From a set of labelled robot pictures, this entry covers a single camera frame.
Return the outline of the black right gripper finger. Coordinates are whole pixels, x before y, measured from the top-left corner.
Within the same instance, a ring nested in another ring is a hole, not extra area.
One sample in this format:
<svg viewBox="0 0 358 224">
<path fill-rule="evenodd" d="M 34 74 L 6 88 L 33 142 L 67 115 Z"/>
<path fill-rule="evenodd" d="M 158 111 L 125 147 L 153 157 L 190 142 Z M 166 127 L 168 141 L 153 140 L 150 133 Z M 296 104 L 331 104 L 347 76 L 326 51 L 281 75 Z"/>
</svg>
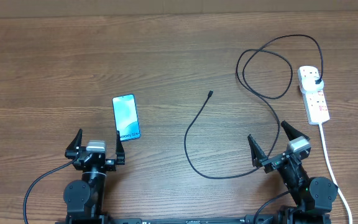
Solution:
<svg viewBox="0 0 358 224">
<path fill-rule="evenodd" d="M 296 139 L 305 139 L 307 141 L 310 140 L 310 138 L 303 134 L 301 131 L 295 129 L 293 126 L 291 126 L 288 122 L 282 121 L 281 127 L 284 129 L 285 134 L 287 135 L 287 138 L 289 141 L 293 141 Z"/>
<path fill-rule="evenodd" d="M 251 159 L 252 159 L 252 165 L 254 167 L 262 167 L 263 162 L 268 159 L 264 151 L 261 149 L 261 147 L 257 144 L 256 140 L 252 137 L 252 135 L 248 135 L 247 137 L 250 151 L 251 151 Z"/>
</svg>

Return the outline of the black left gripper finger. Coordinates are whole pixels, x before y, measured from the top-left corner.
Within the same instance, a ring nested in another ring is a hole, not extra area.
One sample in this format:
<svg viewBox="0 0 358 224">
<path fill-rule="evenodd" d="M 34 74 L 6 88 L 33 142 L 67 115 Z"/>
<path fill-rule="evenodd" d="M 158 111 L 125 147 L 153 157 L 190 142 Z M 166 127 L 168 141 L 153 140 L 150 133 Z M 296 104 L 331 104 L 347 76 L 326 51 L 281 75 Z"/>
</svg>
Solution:
<svg viewBox="0 0 358 224">
<path fill-rule="evenodd" d="M 67 147 L 67 152 L 75 152 L 75 151 L 77 151 L 77 148 L 81 146 L 82 133 L 83 133 L 83 130 L 79 129 L 75 138 L 72 140 L 72 142 Z"/>
<path fill-rule="evenodd" d="M 116 156 L 117 159 L 125 159 L 125 152 L 122 146 L 120 132 L 116 132 Z"/>
</svg>

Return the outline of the blue Samsung Galaxy smartphone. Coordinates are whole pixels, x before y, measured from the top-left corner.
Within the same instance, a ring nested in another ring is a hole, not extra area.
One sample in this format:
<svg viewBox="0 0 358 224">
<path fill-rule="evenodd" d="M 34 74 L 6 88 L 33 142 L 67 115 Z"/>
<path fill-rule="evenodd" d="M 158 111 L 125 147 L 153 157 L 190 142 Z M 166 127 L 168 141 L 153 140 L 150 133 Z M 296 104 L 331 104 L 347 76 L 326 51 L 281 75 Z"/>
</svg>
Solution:
<svg viewBox="0 0 358 224">
<path fill-rule="evenodd" d="M 117 96 L 112 99 L 114 121 L 121 141 L 130 141 L 141 137 L 135 96 L 133 94 Z"/>
</svg>

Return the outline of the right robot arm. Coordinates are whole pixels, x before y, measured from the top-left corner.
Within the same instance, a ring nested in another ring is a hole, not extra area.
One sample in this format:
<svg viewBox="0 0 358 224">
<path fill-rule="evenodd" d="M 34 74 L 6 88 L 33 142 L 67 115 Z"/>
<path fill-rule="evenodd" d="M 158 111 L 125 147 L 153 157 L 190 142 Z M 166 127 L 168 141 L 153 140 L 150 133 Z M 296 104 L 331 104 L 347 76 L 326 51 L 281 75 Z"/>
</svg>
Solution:
<svg viewBox="0 0 358 224">
<path fill-rule="evenodd" d="M 287 191 L 264 203 L 254 215 L 244 217 L 246 223 L 330 223 L 329 212 L 337 197 L 338 186 L 326 177 L 309 177 L 302 160 L 311 152 L 310 138 L 282 121 L 289 142 L 287 149 L 268 158 L 256 140 L 249 135 L 252 165 L 263 167 L 265 173 L 278 171 Z M 276 214 L 264 215 L 261 211 L 278 198 L 290 194 L 295 206 L 281 206 Z"/>
</svg>

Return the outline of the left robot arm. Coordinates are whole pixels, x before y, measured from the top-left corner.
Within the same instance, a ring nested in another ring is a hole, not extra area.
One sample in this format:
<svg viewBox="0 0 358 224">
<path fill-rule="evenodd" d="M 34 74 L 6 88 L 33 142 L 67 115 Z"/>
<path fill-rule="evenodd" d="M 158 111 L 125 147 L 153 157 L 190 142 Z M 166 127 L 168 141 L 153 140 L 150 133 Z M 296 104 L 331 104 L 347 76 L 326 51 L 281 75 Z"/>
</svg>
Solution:
<svg viewBox="0 0 358 224">
<path fill-rule="evenodd" d="M 70 182 L 63 192 L 67 205 L 65 223 L 113 223 L 113 218 L 102 209 L 107 173 L 125 164 L 120 132 L 116 133 L 115 159 L 106 157 L 106 143 L 102 140 L 91 140 L 82 146 L 82 133 L 80 129 L 65 150 L 71 165 L 82 172 L 81 179 Z"/>
</svg>

